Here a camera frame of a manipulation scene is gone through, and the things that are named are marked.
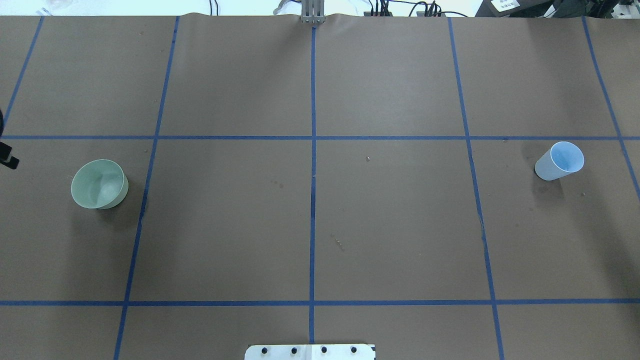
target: cup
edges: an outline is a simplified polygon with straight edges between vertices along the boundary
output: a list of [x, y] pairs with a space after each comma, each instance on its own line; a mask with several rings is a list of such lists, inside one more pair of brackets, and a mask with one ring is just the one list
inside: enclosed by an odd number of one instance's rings
[[536, 175], [542, 180], [555, 180], [572, 174], [584, 166], [582, 151], [570, 142], [557, 142], [536, 162]]
[[93, 160], [81, 167], [71, 181], [71, 196], [87, 209], [109, 209], [122, 202], [129, 180], [114, 161]]

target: blue tape line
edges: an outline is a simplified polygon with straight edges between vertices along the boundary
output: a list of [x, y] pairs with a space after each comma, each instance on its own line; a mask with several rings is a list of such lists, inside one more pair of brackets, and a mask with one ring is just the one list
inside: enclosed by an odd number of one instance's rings
[[31, 54], [33, 54], [33, 49], [36, 46], [36, 41], [38, 40], [38, 35], [40, 34], [40, 29], [42, 29], [42, 24], [44, 23], [44, 16], [40, 17], [40, 21], [38, 22], [38, 27], [36, 27], [36, 32], [33, 34], [33, 39], [31, 40], [31, 45], [29, 46], [29, 51], [27, 52], [27, 56], [24, 59], [24, 63], [22, 64], [22, 69], [20, 70], [20, 75], [18, 75], [18, 81], [15, 83], [15, 87], [13, 88], [13, 93], [11, 94], [11, 99], [9, 100], [9, 105], [6, 107], [6, 112], [4, 114], [4, 126], [6, 129], [7, 122], [9, 121], [9, 115], [11, 115], [11, 109], [13, 108], [13, 102], [15, 101], [16, 96], [18, 96], [18, 90], [20, 90], [20, 84], [22, 84], [22, 78], [24, 77], [25, 71], [27, 71], [27, 65], [29, 64], [29, 59], [31, 59]]
[[316, 300], [316, 306], [468, 306], [491, 304], [491, 300]]
[[160, 135], [160, 140], [311, 140], [312, 136]]
[[133, 283], [133, 274], [136, 269], [136, 259], [138, 257], [138, 247], [140, 246], [140, 236], [142, 234], [142, 220], [145, 215], [145, 210], [147, 207], [147, 198], [149, 193], [149, 185], [151, 183], [151, 175], [154, 171], [154, 160], [156, 158], [156, 149], [158, 143], [158, 135], [160, 134], [160, 126], [162, 124], [162, 116], [164, 112], [164, 101], [166, 100], [166, 90], [169, 85], [169, 77], [171, 74], [171, 64], [173, 62], [173, 52], [175, 50], [175, 39], [178, 35], [178, 25], [180, 24], [180, 17], [175, 17], [175, 25], [173, 27], [173, 38], [171, 41], [171, 50], [169, 51], [169, 60], [166, 64], [166, 74], [164, 75], [164, 85], [162, 89], [162, 98], [160, 100], [160, 107], [158, 109], [158, 118], [156, 122], [156, 131], [154, 135], [154, 143], [151, 148], [151, 155], [149, 157], [149, 166], [147, 169], [147, 179], [145, 180], [145, 190], [142, 195], [142, 205], [140, 206], [140, 215], [138, 217], [138, 228], [136, 230], [136, 239], [133, 244], [133, 252], [131, 254], [131, 264], [129, 265], [129, 276], [127, 277], [127, 287], [124, 295], [125, 304], [122, 307], [122, 315], [120, 317], [120, 326], [118, 328], [118, 337], [116, 339], [116, 347], [113, 354], [113, 359], [118, 360], [120, 356], [120, 345], [122, 344], [122, 336], [124, 333], [124, 325], [127, 321], [127, 308], [129, 298], [131, 296], [131, 285]]
[[620, 131], [618, 120], [616, 119], [616, 114], [615, 112], [613, 112], [613, 107], [611, 106], [611, 100], [609, 99], [609, 93], [607, 92], [607, 87], [604, 85], [604, 80], [602, 79], [602, 74], [600, 73], [600, 67], [598, 66], [598, 60], [596, 59], [596, 53], [594, 52], [593, 44], [591, 43], [591, 35], [589, 34], [589, 27], [587, 26], [587, 18], [584, 16], [582, 17], [582, 27], [584, 28], [584, 34], [587, 37], [587, 44], [589, 45], [589, 52], [591, 53], [593, 68], [596, 70], [596, 75], [598, 76], [598, 81], [600, 82], [600, 87], [602, 88], [602, 93], [604, 94], [604, 99], [607, 103], [609, 114], [611, 115], [611, 121], [613, 121], [613, 127], [615, 127], [616, 134], [618, 134], [618, 140], [620, 141], [622, 154], [624, 155], [625, 161], [627, 162], [629, 174], [631, 175], [631, 181], [633, 181], [634, 187], [636, 188], [636, 195], [638, 197], [638, 200], [640, 200], [640, 186], [638, 186], [636, 173], [634, 172], [634, 167], [631, 165], [631, 160], [629, 159], [629, 154], [627, 153], [627, 147], [625, 146], [625, 141], [622, 137], [622, 132]]
[[[260, 307], [260, 306], [309, 306], [309, 300], [139, 300], [139, 301], [91, 301], [91, 300], [0, 300], [0, 306], [133, 306], [133, 307]], [[492, 300], [315, 300], [315, 306], [478, 306], [492, 305]], [[555, 305], [555, 304], [640, 304], [640, 298], [597, 299], [504, 299], [497, 305]]]
[[153, 140], [153, 135], [7, 135], [15, 140]]
[[130, 301], [129, 306], [309, 306], [307, 300], [267, 301]]
[[[14, 140], [313, 140], [307, 135], [5, 135], [3, 138]], [[585, 140], [618, 141], [617, 136], [484, 136], [470, 135], [471, 140]], [[316, 136], [316, 140], [466, 140], [458, 135], [415, 135], [415, 136]], [[640, 140], [640, 136], [623, 136], [624, 140]]]
[[617, 140], [616, 136], [469, 136], [471, 140]]
[[469, 156], [469, 166], [471, 167], [471, 178], [474, 184], [474, 194], [476, 196], [476, 209], [478, 218], [480, 219], [480, 228], [482, 231], [482, 243], [484, 247], [484, 266], [486, 268], [486, 277], [489, 284], [489, 295], [491, 296], [493, 310], [493, 325], [495, 327], [495, 339], [498, 345], [498, 355], [500, 360], [504, 360], [504, 349], [502, 347], [502, 332], [500, 330], [500, 320], [498, 317], [498, 306], [495, 302], [495, 290], [493, 288], [493, 275], [491, 271], [491, 261], [489, 259], [489, 246], [486, 242], [486, 232], [484, 231], [484, 216], [482, 214], [482, 204], [480, 203], [480, 194], [478, 191], [478, 183], [476, 177], [476, 165], [474, 163], [473, 150], [471, 148], [471, 138], [469, 135], [469, 125], [467, 122], [467, 108], [465, 107], [465, 98], [462, 92], [462, 81], [460, 79], [460, 68], [458, 65], [458, 55], [456, 52], [456, 40], [453, 33], [453, 24], [451, 18], [448, 17], [449, 37], [451, 38], [451, 52], [453, 55], [453, 65], [456, 71], [456, 82], [458, 84], [458, 97], [460, 98], [460, 111], [462, 113], [462, 123], [465, 128], [465, 136], [467, 137], [467, 154]]
[[316, 27], [311, 28], [311, 209], [309, 243], [309, 343], [315, 342], [316, 299]]
[[464, 136], [317, 136], [318, 140], [464, 140]]
[[498, 305], [554, 305], [554, 304], [640, 304], [640, 299], [513, 299], [496, 300]]
[[120, 357], [120, 346], [122, 345], [122, 336], [124, 335], [124, 324], [127, 321], [127, 311], [129, 306], [125, 302], [122, 306], [122, 312], [120, 313], [120, 325], [118, 326], [118, 337], [116, 338], [116, 347], [113, 351], [113, 360], [118, 360]]
[[0, 300], [0, 306], [122, 306], [124, 301]]

